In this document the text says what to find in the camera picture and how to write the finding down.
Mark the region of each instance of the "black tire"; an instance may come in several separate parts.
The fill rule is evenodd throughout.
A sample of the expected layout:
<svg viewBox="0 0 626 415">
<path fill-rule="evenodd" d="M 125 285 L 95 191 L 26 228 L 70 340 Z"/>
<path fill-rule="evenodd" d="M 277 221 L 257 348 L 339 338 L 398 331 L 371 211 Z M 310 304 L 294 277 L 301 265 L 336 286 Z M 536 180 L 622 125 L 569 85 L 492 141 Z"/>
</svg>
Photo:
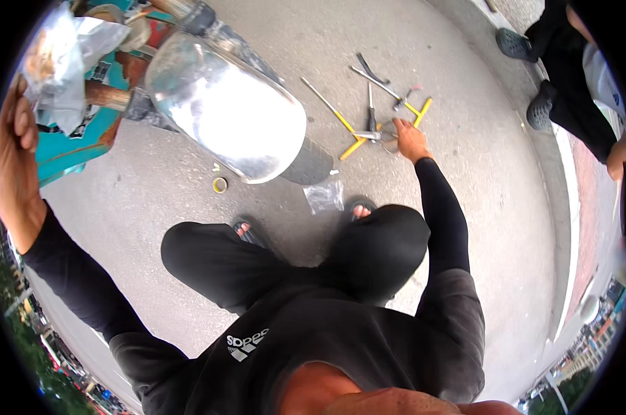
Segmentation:
<svg viewBox="0 0 626 415">
<path fill-rule="evenodd" d="M 305 137 L 294 162 L 280 176 L 298 185 L 316 185 L 329 177 L 333 168 L 334 157 Z"/>
</svg>

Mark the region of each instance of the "standing person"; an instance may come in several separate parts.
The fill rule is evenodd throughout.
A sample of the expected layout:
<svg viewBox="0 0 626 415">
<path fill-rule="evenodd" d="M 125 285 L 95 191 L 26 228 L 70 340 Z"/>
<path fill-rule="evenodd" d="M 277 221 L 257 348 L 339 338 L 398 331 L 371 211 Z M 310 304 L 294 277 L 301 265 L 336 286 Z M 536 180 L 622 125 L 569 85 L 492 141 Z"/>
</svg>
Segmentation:
<svg viewBox="0 0 626 415">
<path fill-rule="evenodd" d="M 548 120 L 578 137 L 599 162 L 606 164 L 613 180 L 624 175 L 626 134 L 618 141 L 615 132 L 594 100 L 626 119 L 624 102 L 606 60 L 589 31 L 566 0 L 546 0 L 539 21 L 525 36 L 500 29 L 500 51 L 512 58 L 537 62 L 541 58 L 549 80 L 527 107 L 527 122 L 544 129 Z"/>
<path fill-rule="evenodd" d="M 484 316 L 467 223 L 425 136 L 409 122 L 394 119 L 428 224 L 405 206 L 356 201 L 317 268 L 279 258 L 247 217 L 232 227 L 185 222 L 168 230 L 168 271 L 240 314 L 188 359 L 145 328 L 41 199 L 25 87 L 11 88 L 0 113 L 0 218 L 26 264 L 108 341 L 146 414 L 518 413 L 501 402 L 468 404 L 484 387 Z M 410 278 L 426 244 L 429 282 L 417 313 L 376 306 Z"/>
</svg>

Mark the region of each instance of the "black pants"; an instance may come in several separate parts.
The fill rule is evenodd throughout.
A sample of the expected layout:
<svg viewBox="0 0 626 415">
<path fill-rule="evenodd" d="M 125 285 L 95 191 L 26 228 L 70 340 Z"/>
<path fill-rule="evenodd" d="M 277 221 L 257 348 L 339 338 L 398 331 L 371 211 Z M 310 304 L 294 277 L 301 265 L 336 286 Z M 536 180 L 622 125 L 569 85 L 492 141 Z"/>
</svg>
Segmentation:
<svg viewBox="0 0 626 415">
<path fill-rule="evenodd" d="M 345 225 L 317 268 L 281 261 L 226 224 L 177 224 L 165 234 L 161 256 L 173 276 L 232 313 L 242 314 L 272 289 L 297 281 L 383 305 L 419 267 L 430 235 L 417 211 L 390 204 Z"/>
<path fill-rule="evenodd" d="M 541 18 L 525 36 L 532 45 L 532 56 L 541 58 L 558 91 L 551 121 L 578 137 L 605 164 L 617 138 L 587 89 L 583 71 L 587 40 L 569 24 L 566 5 L 566 0 L 546 0 Z"/>
</svg>

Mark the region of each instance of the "black long sleeve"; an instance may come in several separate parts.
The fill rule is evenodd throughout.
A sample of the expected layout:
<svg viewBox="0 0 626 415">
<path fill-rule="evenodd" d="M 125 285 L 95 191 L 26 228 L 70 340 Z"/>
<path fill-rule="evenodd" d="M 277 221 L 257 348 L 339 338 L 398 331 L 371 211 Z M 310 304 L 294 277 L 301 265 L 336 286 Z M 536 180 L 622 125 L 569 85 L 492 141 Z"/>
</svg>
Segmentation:
<svg viewBox="0 0 626 415">
<path fill-rule="evenodd" d="M 148 332 L 108 273 L 62 229 L 50 206 L 39 236 L 23 259 L 106 341 L 121 333 Z"/>
<path fill-rule="evenodd" d="M 431 229 L 429 274 L 435 276 L 453 268 L 470 272 L 468 224 L 454 191 L 434 160 L 419 160 L 415 171 L 424 217 Z"/>
</svg>

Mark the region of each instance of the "clear plastic bag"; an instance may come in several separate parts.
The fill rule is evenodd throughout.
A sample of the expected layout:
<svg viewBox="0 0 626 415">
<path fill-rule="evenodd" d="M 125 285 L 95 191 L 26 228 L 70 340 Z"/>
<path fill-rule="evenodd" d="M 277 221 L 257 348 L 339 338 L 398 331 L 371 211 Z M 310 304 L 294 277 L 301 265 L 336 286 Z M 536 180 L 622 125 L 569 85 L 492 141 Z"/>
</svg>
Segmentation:
<svg viewBox="0 0 626 415">
<path fill-rule="evenodd" d="M 340 180 L 304 187 L 304 194 L 312 214 L 343 210 L 343 183 Z"/>
<path fill-rule="evenodd" d="M 46 17 L 21 64 L 39 122 L 54 122 L 67 136 L 85 114 L 85 72 L 130 31 L 118 23 L 73 17 L 68 8 L 64 1 Z"/>
</svg>

